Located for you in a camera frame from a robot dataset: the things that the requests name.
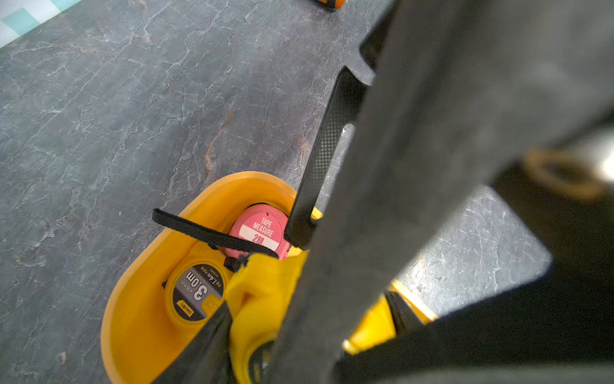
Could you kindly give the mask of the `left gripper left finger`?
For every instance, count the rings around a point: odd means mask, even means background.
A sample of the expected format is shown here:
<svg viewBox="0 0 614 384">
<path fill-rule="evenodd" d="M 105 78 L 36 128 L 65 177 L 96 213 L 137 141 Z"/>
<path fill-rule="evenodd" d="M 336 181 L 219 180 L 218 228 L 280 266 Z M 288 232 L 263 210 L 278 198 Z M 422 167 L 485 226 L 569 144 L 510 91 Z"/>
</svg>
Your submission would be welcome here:
<svg viewBox="0 0 614 384">
<path fill-rule="evenodd" d="M 231 324 L 224 303 L 153 383 L 232 383 Z"/>
</svg>

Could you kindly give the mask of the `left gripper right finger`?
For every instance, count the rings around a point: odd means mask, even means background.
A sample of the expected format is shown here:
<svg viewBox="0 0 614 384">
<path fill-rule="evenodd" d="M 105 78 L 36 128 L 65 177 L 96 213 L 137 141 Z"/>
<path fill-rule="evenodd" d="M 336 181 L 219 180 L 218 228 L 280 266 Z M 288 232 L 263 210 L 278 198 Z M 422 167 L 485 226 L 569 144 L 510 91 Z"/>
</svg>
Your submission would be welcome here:
<svg viewBox="0 0 614 384">
<path fill-rule="evenodd" d="M 403 297 L 394 291 L 385 291 L 385 300 L 390 308 L 395 331 L 413 331 L 424 326 Z"/>
</svg>

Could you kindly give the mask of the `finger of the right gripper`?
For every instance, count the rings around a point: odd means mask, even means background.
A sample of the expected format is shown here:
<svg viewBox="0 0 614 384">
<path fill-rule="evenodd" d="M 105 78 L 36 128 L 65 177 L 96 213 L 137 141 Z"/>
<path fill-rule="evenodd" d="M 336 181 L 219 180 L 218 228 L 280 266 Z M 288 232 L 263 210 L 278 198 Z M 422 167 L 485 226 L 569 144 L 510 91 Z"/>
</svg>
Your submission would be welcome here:
<svg viewBox="0 0 614 384">
<path fill-rule="evenodd" d="M 297 248 L 308 250 L 318 226 L 312 217 L 344 127 L 355 123 L 369 87 L 348 67 L 337 76 L 317 137 L 310 153 L 284 237 Z"/>
<path fill-rule="evenodd" d="M 610 1 L 399 1 L 268 383 L 333 383 L 342 341 L 480 184 L 613 118 Z"/>
</svg>

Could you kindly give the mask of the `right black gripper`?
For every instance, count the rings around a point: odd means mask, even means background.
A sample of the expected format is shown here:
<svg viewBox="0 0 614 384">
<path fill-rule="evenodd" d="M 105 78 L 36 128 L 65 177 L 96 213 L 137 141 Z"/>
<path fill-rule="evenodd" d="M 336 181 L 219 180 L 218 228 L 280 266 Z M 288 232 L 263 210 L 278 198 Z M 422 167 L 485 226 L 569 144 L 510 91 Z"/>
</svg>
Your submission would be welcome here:
<svg viewBox="0 0 614 384">
<path fill-rule="evenodd" d="M 501 173 L 494 190 L 550 252 L 535 280 L 340 359 L 333 383 L 610 383 L 613 118 Z"/>
</svg>

